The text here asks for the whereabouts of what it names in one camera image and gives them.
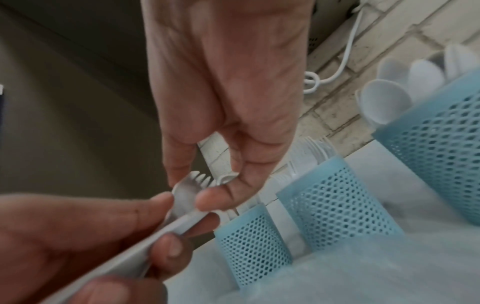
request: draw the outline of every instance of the fingernail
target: fingernail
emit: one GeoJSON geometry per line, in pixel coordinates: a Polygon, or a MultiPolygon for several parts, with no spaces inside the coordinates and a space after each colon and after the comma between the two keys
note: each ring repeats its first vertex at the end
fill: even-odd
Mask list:
{"type": "Polygon", "coordinates": [[[96,282],[87,286],[89,304],[127,304],[130,290],[118,282],[96,282]]]}
{"type": "Polygon", "coordinates": [[[170,244],[168,247],[168,257],[175,258],[180,256],[180,254],[184,250],[184,245],[179,240],[179,238],[174,235],[171,235],[169,238],[170,244]]]}

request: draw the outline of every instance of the utensil holder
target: utensil holder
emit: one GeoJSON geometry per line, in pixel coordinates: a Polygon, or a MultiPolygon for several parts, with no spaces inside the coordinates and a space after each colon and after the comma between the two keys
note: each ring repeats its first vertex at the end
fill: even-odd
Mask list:
{"type": "Polygon", "coordinates": [[[402,234],[347,163],[335,156],[277,193],[313,251],[369,234],[402,234]]]}
{"type": "Polygon", "coordinates": [[[373,137],[480,225],[480,70],[443,87],[373,137]]]}
{"type": "Polygon", "coordinates": [[[214,233],[240,288],[292,263],[290,251],[263,204],[214,233]]]}

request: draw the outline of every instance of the light blue plastic cup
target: light blue plastic cup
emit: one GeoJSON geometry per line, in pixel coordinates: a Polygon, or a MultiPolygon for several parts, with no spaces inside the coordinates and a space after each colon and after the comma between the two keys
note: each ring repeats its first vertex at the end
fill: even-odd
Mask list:
{"type": "Polygon", "coordinates": [[[373,137],[480,225],[480,70],[445,86],[373,137]]]}
{"type": "Polygon", "coordinates": [[[290,251],[263,204],[250,209],[214,233],[240,288],[292,263],[290,251]]]}
{"type": "Polygon", "coordinates": [[[351,237],[403,234],[339,156],[294,181],[277,197],[313,251],[351,237]]]}

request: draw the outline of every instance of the blue basket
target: blue basket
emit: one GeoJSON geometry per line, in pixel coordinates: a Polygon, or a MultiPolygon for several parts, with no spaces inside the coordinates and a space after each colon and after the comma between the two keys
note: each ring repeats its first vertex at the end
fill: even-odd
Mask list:
{"type": "Polygon", "coordinates": [[[373,137],[480,225],[480,71],[442,88],[373,137]]]}
{"type": "Polygon", "coordinates": [[[403,234],[341,157],[334,157],[277,193],[313,251],[369,234],[403,234]]]}
{"type": "Polygon", "coordinates": [[[215,239],[240,288],[292,263],[290,251],[263,204],[220,227],[215,239]]]}

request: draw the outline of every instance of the perforated basket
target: perforated basket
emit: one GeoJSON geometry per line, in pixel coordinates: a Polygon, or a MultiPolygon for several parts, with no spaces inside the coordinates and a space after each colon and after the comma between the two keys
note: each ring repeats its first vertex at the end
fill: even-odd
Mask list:
{"type": "Polygon", "coordinates": [[[480,225],[480,71],[452,82],[373,136],[480,225]]]}
{"type": "Polygon", "coordinates": [[[402,234],[383,206],[336,156],[277,193],[312,250],[369,234],[402,234]]]}
{"type": "Polygon", "coordinates": [[[215,231],[240,288],[292,263],[292,256],[263,204],[215,231]]]}

